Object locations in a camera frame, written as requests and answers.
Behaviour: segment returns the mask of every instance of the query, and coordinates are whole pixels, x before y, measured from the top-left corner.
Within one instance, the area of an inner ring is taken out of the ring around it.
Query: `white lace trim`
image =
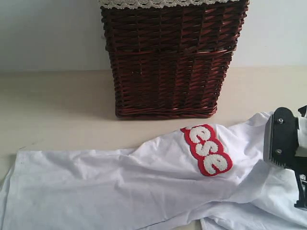
[[[228,2],[228,1],[239,1],[239,0],[98,0],[100,6],[111,9],[136,9],[140,8],[163,8],[164,6],[188,6],[188,5],[202,5],[214,4],[216,2]]]

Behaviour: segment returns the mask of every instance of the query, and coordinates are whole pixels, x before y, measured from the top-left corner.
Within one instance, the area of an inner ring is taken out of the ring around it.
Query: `white t-shirt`
[[[225,202],[263,208],[269,116],[187,127],[137,149],[19,152],[0,192],[2,230],[161,230],[214,217]]]

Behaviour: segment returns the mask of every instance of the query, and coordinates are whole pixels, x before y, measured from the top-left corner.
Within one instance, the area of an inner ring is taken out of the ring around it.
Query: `red printed logo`
[[[204,176],[215,176],[232,168],[232,160],[224,152],[222,143],[216,138],[214,129],[209,125],[182,128],[186,142],[198,161],[198,168]]]

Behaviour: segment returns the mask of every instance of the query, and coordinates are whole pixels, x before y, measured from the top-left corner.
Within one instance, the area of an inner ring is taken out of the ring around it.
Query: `table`
[[[281,106],[296,111],[307,104],[306,89],[307,66],[230,68],[209,119],[123,121],[114,114],[111,71],[1,73],[0,180],[18,150],[137,147],[185,126],[230,126]],[[177,228],[198,229],[198,221]]]

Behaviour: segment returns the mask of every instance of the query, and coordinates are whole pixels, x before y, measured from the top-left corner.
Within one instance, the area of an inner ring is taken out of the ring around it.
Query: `woven texture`
[[[172,6],[189,6],[189,5],[202,5],[214,4],[216,2],[228,2],[230,0],[98,0],[100,6],[111,9],[137,9],[140,8],[163,8]]]
[[[210,117],[240,35],[247,0],[162,9],[102,9],[124,118]]]

